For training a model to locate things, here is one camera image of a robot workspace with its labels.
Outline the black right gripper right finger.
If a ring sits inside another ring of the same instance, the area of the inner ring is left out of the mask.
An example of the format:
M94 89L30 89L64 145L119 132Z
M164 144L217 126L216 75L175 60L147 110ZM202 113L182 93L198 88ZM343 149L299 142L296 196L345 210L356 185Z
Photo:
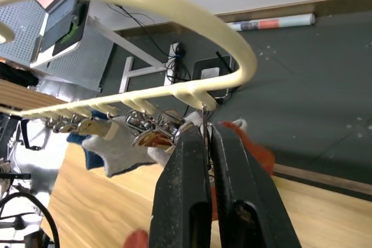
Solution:
M211 139L222 247L300 247L271 176L230 129Z

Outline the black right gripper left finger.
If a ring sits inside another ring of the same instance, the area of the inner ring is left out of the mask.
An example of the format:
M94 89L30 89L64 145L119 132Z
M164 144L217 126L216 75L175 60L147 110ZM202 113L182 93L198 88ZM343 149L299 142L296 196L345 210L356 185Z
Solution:
M197 127L184 132L155 188L149 247L209 247L212 198L205 143Z

